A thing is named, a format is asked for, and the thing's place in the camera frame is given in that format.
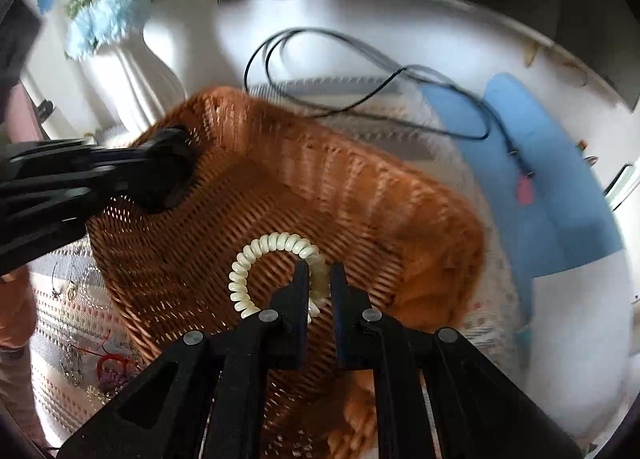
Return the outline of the left hand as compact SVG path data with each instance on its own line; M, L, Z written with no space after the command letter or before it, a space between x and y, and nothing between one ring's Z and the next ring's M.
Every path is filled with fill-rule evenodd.
M46 442L32 391L29 340L37 326L37 308L29 268L1 276L1 401L24 433Z

